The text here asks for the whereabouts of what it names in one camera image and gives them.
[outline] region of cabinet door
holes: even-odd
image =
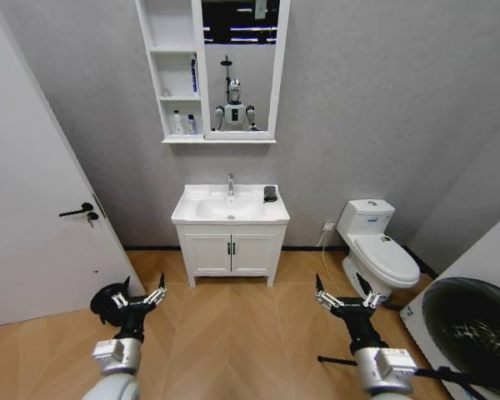
[[[232,272],[262,273],[270,270],[270,259],[276,235],[232,235]]]
[[[190,272],[197,275],[229,273],[231,235],[186,234],[185,240],[190,252]]]

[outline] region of toilet seat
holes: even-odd
[[[413,258],[389,236],[357,237],[355,243],[362,255],[383,277],[401,283],[416,283],[420,271]]]

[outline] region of doorknob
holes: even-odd
[[[61,214],[59,214],[59,217],[66,217],[67,215],[83,214],[83,213],[87,213],[89,211],[92,211],[93,209],[94,209],[94,207],[90,202],[84,202],[82,204],[81,210],[62,212]]]

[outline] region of herringbone floor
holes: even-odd
[[[159,273],[167,297],[148,314],[138,380],[142,399],[363,399],[353,367],[320,364],[318,354],[350,358],[343,323],[314,299],[314,274],[332,283],[319,252],[283,252],[274,287],[264,279],[203,278],[187,285],[180,252],[128,252],[147,291]],[[326,254],[343,295],[354,295],[341,252]],[[393,300],[405,303],[429,282]],[[397,312],[379,308],[376,329],[427,367]],[[0,327],[0,399],[78,399],[99,377],[90,358],[116,328],[88,310]],[[450,398],[439,382],[414,379],[415,399]]]

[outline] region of door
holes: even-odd
[[[59,213],[92,205],[98,216]],[[143,288],[0,17],[0,324],[87,308],[131,277]]]
[[[232,235],[232,272],[267,274],[276,235]]]
[[[226,274],[231,270],[231,235],[187,234],[193,273],[200,275]]]

